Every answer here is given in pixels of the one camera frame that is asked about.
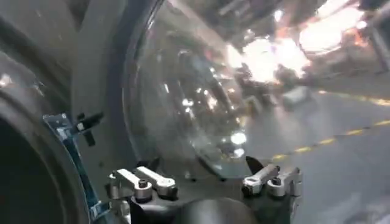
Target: silver latch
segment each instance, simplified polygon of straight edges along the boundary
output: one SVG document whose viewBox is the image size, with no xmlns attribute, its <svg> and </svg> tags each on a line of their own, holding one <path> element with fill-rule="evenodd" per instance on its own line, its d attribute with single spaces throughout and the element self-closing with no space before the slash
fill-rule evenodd
<svg viewBox="0 0 390 224">
<path fill-rule="evenodd" d="M 146 203 L 152 199 L 152 184 L 142 180 L 126 169 L 114 171 L 110 175 L 110 192 L 112 199 L 119 199 L 134 195 L 139 203 Z"/>
<path fill-rule="evenodd" d="M 135 175 L 151 182 L 158 196 L 162 199 L 174 200 L 177 198 L 178 188 L 172 178 L 165 178 L 143 166 L 136 168 Z"/>
<path fill-rule="evenodd" d="M 259 194 L 263 188 L 263 185 L 266 184 L 267 181 L 275 178 L 278 175 L 279 170 L 279 166 L 269 164 L 255 175 L 251 177 L 245 177 L 243 179 L 243 186 L 241 188 L 244 196 L 251 197 L 253 195 Z"/>
</svg>

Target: gray surface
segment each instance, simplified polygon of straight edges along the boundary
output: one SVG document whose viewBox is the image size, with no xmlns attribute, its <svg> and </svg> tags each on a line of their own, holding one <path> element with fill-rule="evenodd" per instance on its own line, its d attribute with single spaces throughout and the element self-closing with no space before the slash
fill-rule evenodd
<svg viewBox="0 0 390 224">
<path fill-rule="evenodd" d="M 249 143 L 261 148 L 249 155 L 271 158 L 390 116 L 390 107 L 369 102 L 313 98 L 293 111 L 276 108 L 253 120 Z M 389 207 L 389 134 L 390 127 L 377 127 L 281 162 L 303 170 L 303 204 L 294 223 L 379 223 Z"/>
</svg>

